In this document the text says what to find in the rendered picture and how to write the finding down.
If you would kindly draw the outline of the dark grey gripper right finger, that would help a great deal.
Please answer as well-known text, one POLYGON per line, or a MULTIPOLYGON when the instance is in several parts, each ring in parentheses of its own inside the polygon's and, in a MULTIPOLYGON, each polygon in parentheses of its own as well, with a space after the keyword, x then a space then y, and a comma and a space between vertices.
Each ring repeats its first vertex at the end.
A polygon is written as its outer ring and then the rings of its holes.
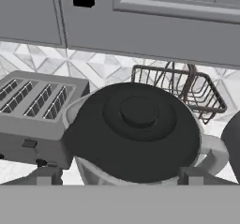
POLYGON ((232 181, 215 177, 197 167, 181 168, 177 184, 185 186, 236 186, 236 183, 232 181))

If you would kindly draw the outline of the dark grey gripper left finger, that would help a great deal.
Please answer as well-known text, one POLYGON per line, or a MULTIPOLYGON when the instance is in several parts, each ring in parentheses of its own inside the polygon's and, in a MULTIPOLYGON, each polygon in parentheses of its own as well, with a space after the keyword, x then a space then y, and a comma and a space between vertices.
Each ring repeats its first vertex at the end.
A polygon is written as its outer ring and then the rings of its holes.
POLYGON ((5 186, 62 186, 62 174, 63 170, 59 167, 40 167, 24 177, 5 182, 5 186))

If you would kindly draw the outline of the black round blender lid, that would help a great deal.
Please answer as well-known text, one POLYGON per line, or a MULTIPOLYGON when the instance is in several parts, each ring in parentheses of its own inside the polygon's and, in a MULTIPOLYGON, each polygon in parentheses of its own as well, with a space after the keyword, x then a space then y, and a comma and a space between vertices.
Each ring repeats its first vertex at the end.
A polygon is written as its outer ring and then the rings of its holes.
POLYGON ((175 177, 193 163, 200 129, 188 107, 151 85, 123 82, 91 95, 64 134, 68 151, 132 183, 175 177))

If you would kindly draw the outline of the dark grey rounded object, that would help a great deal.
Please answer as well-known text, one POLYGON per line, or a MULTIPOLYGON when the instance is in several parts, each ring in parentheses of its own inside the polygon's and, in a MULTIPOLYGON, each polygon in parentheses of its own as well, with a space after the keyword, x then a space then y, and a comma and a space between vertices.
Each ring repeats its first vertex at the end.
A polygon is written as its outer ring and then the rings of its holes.
POLYGON ((233 173, 240 184, 240 111, 224 127, 220 138, 228 149, 233 173))

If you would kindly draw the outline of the grey four-slot toaster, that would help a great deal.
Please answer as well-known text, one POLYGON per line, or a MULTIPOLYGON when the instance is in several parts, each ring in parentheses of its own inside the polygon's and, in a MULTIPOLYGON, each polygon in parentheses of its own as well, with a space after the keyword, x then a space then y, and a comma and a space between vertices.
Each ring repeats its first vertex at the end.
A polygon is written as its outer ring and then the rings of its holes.
POLYGON ((0 80, 0 159, 67 170, 63 110, 89 92, 86 79, 10 72, 0 80))

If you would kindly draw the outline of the grey panelled cupboard door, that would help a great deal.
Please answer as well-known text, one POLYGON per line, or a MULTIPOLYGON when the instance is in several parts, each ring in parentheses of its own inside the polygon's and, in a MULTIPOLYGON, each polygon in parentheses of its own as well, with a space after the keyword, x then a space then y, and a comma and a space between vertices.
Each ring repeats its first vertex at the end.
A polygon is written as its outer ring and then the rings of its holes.
POLYGON ((240 68, 240 0, 61 0, 67 46, 240 68))

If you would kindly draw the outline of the grey plain cupboard door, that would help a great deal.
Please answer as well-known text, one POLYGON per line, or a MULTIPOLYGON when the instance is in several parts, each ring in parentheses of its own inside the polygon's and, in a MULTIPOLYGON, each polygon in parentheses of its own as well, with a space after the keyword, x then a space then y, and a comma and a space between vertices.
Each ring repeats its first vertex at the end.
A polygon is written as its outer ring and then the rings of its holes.
POLYGON ((65 48, 59 0, 0 0, 0 40, 65 48))

